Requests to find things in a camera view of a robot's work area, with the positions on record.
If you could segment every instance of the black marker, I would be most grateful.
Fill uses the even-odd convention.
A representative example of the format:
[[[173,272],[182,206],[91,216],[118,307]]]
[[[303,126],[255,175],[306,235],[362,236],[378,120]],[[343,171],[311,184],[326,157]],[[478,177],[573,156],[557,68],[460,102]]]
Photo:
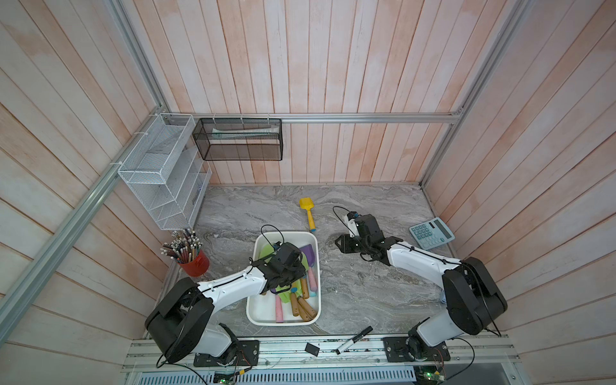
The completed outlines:
[[[372,326],[368,326],[367,328],[362,330],[362,332],[359,333],[357,336],[351,338],[350,340],[346,341],[344,344],[340,345],[340,347],[336,349],[336,354],[340,354],[340,353],[344,352],[346,349],[348,349],[351,346],[353,346],[354,343],[356,343],[360,339],[364,338],[366,336],[366,334],[368,334],[371,331],[372,331]]]

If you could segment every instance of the wall-mounted organizer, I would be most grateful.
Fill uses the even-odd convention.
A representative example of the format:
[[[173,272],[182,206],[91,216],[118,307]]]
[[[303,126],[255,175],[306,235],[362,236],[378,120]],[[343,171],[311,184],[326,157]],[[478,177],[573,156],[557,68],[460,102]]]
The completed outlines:
[[[202,118],[193,138],[204,160],[282,160],[282,121]]]
[[[161,230],[193,227],[212,175],[185,148],[194,127],[192,115],[159,114],[118,171]]]

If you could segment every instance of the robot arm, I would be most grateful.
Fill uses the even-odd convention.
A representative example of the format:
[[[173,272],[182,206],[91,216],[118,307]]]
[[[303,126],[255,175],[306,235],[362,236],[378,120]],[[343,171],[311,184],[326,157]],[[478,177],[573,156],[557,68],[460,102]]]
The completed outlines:
[[[235,357],[235,335],[222,324],[208,326],[209,318],[243,298],[291,285],[304,276],[297,247],[283,243],[276,249],[224,278],[199,283],[184,278],[173,286],[145,321],[166,362],[177,362],[191,352],[218,357],[222,364]]]
[[[409,331],[409,349],[426,359],[428,348],[463,333],[478,334],[507,310],[507,302],[483,263],[476,258],[460,261],[415,248],[396,237],[385,237],[372,215],[350,211],[349,234],[336,245],[343,253],[362,253],[388,266],[411,271],[445,291],[447,309]]]

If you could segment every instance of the gray marble surface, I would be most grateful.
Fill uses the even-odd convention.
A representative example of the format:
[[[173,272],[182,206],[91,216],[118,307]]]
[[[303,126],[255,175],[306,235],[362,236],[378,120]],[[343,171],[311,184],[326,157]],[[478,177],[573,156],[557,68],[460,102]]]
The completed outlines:
[[[299,199],[310,197],[321,268],[322,313],[309,326],[258,326],[246,317],[246,300],[222,309],[212,322],[223,322],[238,336],[354,334],[371,325],[374,333],[406,333],[444,308],[440,288],[405,270],[364,262],[341,253],[334,240],[347,232],[332,213],[340,205],[372,214],[386,236],[416,244],[408,228],[432,219],[426,199],[414,185],[332,185],[210,187],[195,224],[211,266],[202,280],[244,269],[264,224],[280,230],[308,230]],[[432,250],[451,256],[446,245]]]

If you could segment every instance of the light blue calculator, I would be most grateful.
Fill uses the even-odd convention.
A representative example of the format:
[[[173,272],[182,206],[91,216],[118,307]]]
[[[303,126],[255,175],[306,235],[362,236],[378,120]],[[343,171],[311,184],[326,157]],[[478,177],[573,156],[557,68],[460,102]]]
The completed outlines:
[[[430,250],[455,239],[453,232],[439,217],[411,226],[408,229],[419,243],[419,247],[424,250]]]

